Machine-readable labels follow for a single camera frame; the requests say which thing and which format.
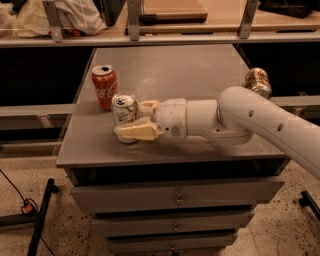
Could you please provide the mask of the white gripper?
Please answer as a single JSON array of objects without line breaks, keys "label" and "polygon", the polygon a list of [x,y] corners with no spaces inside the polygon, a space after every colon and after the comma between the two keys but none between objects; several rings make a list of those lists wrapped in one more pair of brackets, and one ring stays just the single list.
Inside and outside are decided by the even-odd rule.
[{"label": "white gripper", "polygon": [[183,98],[142,101],[138,104],[139,117],[153,118],[141,124],[130,123],[116,126],[114,131],[121,139],[152,141],[161,134],[169,139],[184,139],[187,136],[187,101]]}]

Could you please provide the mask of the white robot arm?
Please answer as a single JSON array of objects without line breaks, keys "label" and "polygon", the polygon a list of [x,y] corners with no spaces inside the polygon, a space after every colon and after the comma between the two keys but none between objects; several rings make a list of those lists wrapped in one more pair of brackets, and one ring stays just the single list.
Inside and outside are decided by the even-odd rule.
[{"label": "white robot arm", "polygon": [[120,140],[200,136],[222,144],[244,144],[254,134],[320,178],[320,127],[244,87],[229,87],[215,100],[169,99],[138,105],[141,117],[115,127]]}]

